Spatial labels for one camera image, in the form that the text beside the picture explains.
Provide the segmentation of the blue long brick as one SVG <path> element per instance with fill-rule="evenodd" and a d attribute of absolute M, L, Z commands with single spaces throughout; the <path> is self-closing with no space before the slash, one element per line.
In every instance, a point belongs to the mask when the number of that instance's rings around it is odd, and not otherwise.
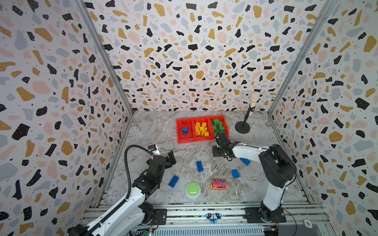
<path fill-rule="evenodd" d="M 177 184 L 178 181 L 179 181 L 179 177 L 176 176 L 176 175 L 174 175 L 168 185 L 171 188 L 174 188 L 176 186 L 176 184 Z"/>
<path fill-rule="evenodd" d="M 197 171 L 198 171 L 199 173 L 202 173 L 202 172 L 204 171 L 204 169 L 203 169 L 203 165 L 202 165 L 202 162 L 201 162 L 201 161 L 197 161 L 197 162 L 196 162 L 196 167 L 197 167 Z"/>

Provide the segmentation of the blue square brick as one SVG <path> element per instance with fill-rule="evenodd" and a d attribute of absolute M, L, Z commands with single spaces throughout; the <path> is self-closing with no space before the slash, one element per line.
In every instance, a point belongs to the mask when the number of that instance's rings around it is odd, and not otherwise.
<path fill-rule="evenodd" d="M 183 133 L 184 135 L 186 135 L 186 134 L 188 133 L 188 131 L 189 131 L 189 128 L 188 128 L 188 127 L 183 127 L 183 129 L 182 129 L 182 133 Z"/>
<path fill-rule="evenodd" d="M 232 177 L 233 177 L 234 179 L 237 179 L 237 178 L 240 177 L 240 174 L 239 174 L 238 170 L 236 170 L 236 169 L 232 170 L 232 171 L 231 171 L 231 174 L 232 174 Z"/>

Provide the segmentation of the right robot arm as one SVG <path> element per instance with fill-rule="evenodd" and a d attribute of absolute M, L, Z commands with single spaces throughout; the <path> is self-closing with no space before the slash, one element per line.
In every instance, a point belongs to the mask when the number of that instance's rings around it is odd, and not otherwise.
<path fill-rule="evenodd" d="M 284 191 L 296 179 L 297 168 L 279 144 L 256 147 L 230 141 L 224 133 L 215 137 L 213 157 L 224 157 L 228 161 L 244 158 L 262 166 L 269 181 L 266 195 L 260 205 L 258 218 L 264 222 L 276 220 L 282 214 Z"/>

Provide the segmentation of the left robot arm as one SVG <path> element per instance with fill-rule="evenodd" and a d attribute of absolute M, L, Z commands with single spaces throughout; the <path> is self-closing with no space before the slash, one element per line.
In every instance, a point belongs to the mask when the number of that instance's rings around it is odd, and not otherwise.
<path fill-rule="evenodd" d="M 138 148 L 147 152 L 151 158 L 147 160 L 148 168 L 132 182 L 128 152 Z M 144 148 L 130 145 L 124 153 L 124 164 L 128 178 L 127 193 L 110 209 L 91 223 L 83 226 L 78 224 L 69 232 L 70 236 L 125 236 L 140 224 L 148 224 L 153 218 L 153 205 L 147 199 L 158 189 L 166 169 L 177 163 L 173 150 L 166 156 L 159 154 L 156 145 Z"/>

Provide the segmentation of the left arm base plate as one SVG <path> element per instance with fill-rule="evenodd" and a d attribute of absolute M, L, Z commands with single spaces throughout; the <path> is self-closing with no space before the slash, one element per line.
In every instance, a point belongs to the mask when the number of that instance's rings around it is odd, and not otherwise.
<path fill-rule="evenodd" d="M 144 215 L 142 225 L 165 225 L 167 220 L 167 209 L 150 209 Z"/>

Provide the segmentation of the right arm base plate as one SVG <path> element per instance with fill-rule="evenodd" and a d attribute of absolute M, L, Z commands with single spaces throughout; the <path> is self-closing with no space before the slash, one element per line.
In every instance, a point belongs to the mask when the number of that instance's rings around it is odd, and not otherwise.
<path fill-rule="evenodd" d="M 248 223 L 286 223 L 282 207 L 274 211 L 266 207 L 246 207 L 244 219 Z"/>

